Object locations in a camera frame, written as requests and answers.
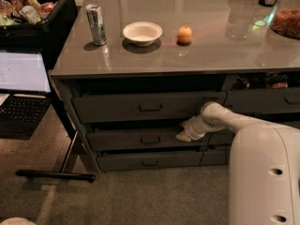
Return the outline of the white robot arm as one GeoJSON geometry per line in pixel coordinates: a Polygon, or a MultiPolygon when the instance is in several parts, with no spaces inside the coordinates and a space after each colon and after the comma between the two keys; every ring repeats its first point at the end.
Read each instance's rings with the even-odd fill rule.
{"type": "Polygon", "coordinates": [[[216,102],[181,124],[176,138],[234,133],[229,162],[229,225],[300,225],[300,129],[232,112],[216,102]]]}

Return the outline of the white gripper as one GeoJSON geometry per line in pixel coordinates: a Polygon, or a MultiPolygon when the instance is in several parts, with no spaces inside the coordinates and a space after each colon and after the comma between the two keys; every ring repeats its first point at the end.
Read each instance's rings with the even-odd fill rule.
{"type": "Polygon", "coordinates": [[[200,115],[181,122],[180,126],[184,128],[184,131],[177,134],[176,138],[182,142],[189,143],[190,141],[199,140],[207,133],[205,123],[200,115]]]}

